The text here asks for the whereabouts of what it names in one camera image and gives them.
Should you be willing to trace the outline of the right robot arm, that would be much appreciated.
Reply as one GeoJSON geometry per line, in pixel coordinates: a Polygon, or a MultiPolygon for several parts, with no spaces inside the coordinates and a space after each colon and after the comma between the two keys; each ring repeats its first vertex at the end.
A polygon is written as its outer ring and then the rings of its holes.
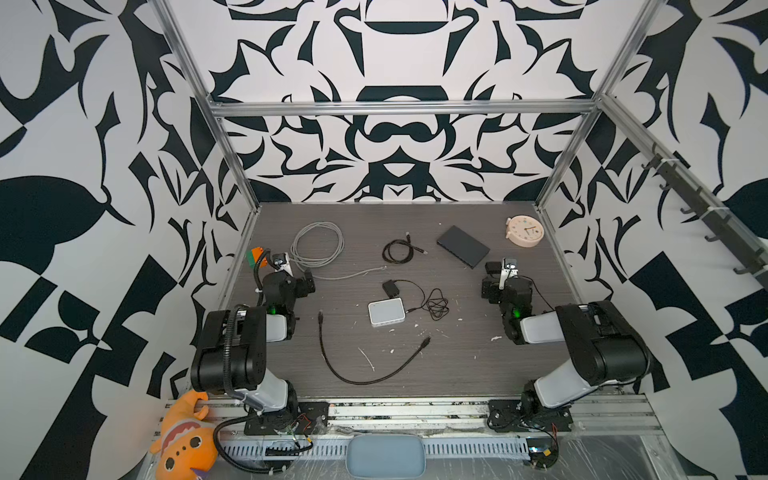
{"type": "Polygon", "coordinates": [[[562,411],[604,386],[642,380],[653,358],[641,336],[610,301],[564,304],[535,315],[535,282],[516,262],[485,264],[481,297],[499,307],[506,336],[517,345],[563,343],[569,359],[529,382],[517,407],[523,420],[562,411]]]}

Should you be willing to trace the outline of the black power adapter with cable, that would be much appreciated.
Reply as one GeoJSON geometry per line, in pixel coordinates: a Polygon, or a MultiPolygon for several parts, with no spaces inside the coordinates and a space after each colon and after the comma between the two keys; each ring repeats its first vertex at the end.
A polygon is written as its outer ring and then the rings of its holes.
{"type": "Polygon", "coordinates": [[[427,292],[412,280],[394,279],[384,281],[382,289],[389,299],[405,296],[407,314],[421,310],[437,322],[450,312],[449,300],[441,288],[433,288],[427,292]]]}

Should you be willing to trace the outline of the white network switch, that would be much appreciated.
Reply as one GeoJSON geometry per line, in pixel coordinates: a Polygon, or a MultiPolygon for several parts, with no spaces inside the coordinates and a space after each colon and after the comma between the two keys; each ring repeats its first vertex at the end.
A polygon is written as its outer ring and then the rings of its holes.
{"type": "Polygon", "coordinates": [[[374,301],[368,304],[370,324],[374,328],[401,323],[406,311],[401,298],[374,301]]]}

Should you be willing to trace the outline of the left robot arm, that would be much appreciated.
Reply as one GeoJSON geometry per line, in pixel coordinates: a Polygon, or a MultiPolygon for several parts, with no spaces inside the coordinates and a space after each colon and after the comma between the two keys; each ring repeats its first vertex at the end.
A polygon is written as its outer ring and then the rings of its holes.
{"type": "Polygon", "coordinates": [[[191,365],[197,392],[223,393],[269,418],[290,422],[298,416],[293,385],[267,366],[267,345],[292,339],[299,299],[316,291],[310,271],[293,273],[288,253],[259,252],[253,264],[257,302],[207,314],[191,365]]]}

